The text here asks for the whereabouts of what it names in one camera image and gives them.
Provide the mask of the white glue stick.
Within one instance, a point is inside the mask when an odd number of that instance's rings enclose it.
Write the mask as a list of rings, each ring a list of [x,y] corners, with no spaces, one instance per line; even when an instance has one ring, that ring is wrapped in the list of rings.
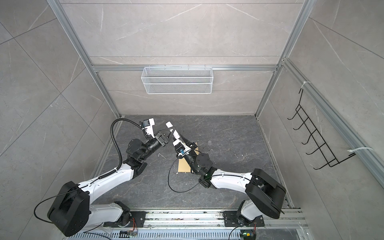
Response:
[[[173,126],[173,124],[171,122],[167,122],[166,126],[167,126],[168,130],[170,131],[170,135],[172,135],[174,141],[179,140],[180,135],[177,132],[176,128]]]

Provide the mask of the yellow kraft envelope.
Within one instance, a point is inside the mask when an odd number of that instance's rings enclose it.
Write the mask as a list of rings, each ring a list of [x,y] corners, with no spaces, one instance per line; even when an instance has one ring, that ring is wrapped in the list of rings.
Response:
[[[180,173],[187,173],[187,172],[194,172],[195,170],[195,161],[199,154],[199,148],[197,147],[196,150],[190,151],[188,154],[184,156],[184,158],[179,159],[178,163],[178,172]]]

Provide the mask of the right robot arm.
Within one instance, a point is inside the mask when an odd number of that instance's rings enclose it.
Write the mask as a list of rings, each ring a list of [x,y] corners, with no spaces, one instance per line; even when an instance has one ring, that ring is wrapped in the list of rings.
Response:
[[[265,216],[280,218],[287,190],[266,172],[261,169],[251,173],[223,171],[213,166],[208,154],[197,152],[196,144],[175,140],[173,145],[177,157],[185,159],[191,172],[200,176],[199,184],[204,188],[229,189],[249,197],[242,201],[235,214],[236,224],[246,226]]]

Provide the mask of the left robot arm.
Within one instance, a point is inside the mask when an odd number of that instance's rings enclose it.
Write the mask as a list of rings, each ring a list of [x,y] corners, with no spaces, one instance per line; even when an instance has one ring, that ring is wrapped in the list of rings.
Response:
[[[47,216],[66,236],[78,233],[84,227],[112,223],[120,227],[131,221],[130,208],[120,201],[95,205],[94,201],[116,186],[140,175],[147,163],[145,160],[171,139],[165,130],[143,143],[139,139],[130,141],[128,157],[118,170],[112,170],[94,179],[75,184],[70,181],[62,186]]]

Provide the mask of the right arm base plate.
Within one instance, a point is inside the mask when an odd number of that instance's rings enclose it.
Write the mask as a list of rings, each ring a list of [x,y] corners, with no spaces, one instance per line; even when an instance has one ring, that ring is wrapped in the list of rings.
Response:
[[[254,220],[248,220],[238,214],[236,211],[223,212],[225,227],[264,227],[265,222],[263,216],[258,216]]]

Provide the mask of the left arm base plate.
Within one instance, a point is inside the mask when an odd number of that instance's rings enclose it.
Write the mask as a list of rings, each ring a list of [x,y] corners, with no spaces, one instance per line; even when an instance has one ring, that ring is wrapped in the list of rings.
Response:
[[[133,211],[129,214],[123,213],[123,216],[118,219],[117,222],[106,222],[104,227],[112,228],[142,228],[146,219],[147,212],[145,211]]]

